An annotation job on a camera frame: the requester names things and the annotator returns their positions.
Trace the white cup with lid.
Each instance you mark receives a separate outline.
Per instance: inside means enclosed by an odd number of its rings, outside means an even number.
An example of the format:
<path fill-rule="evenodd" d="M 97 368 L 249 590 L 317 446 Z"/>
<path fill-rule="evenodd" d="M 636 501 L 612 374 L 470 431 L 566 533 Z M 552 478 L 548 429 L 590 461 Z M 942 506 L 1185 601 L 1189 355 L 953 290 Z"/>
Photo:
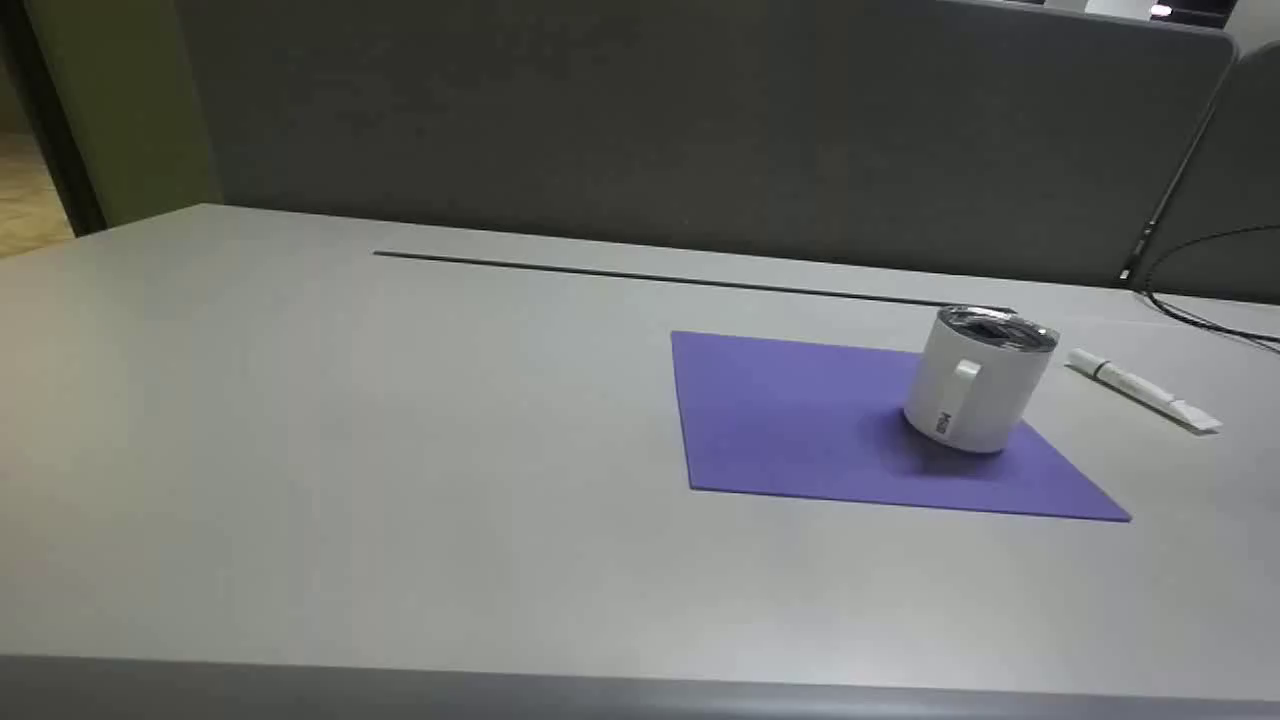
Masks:
<path fill-rule="evenodd" d="M 905 419 L 942 446 L 994 455 L 1006 446 L 1057 349 L 1057 326 L 1015 311 L 982 304 L 938 308 Z"/>

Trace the purple mat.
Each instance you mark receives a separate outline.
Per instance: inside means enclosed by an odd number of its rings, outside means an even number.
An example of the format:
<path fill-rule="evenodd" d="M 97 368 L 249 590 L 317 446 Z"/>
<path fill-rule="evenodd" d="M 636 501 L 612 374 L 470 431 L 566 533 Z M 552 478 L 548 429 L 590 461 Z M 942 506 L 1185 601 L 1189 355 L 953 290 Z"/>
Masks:
<path fill-rule="evenodd" d="M 1031 424 L 994 455 L 906 429 L 912 351 L 671 337 L 685 473 L 697 490 L 1127 524 Z"/>

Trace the grey partition panel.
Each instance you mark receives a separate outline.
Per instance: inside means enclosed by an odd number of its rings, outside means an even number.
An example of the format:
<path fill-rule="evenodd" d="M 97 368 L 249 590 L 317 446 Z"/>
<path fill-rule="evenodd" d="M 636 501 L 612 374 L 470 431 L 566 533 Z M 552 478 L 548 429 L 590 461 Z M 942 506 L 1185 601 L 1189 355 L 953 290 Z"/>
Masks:
<path fill-rule="evenodd" d="M 1109 284 L 1236 63 L 991 0 L 174 0 L 237 203 Z"/>
<path fill-rule="evenodd" d="M 1160 290 L 1280 298 L 1280 43 L 1232 66 L 1142 279 Z"/>

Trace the white tube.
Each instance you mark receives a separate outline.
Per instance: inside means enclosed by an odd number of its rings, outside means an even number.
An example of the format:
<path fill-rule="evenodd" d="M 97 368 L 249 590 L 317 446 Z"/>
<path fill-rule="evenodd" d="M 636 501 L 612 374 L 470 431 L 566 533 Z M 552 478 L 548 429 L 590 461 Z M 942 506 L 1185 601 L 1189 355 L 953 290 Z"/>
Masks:
<path fill-rule="evenodd" d="M 1127 396 L 1133 405 L 1142 405 L 1148 413 L 1155 413 L 1194 437 L 1216 437 L 1225 429 L 1211 413 L 1181 400 L 1177 391 L 1127 370 L 1122 363 L 1115 363 L 1109 355 L 1071 349 L 1069 368 L 1086 374 L 1091 382 L 1105 382 L 1105 388 Z"/>

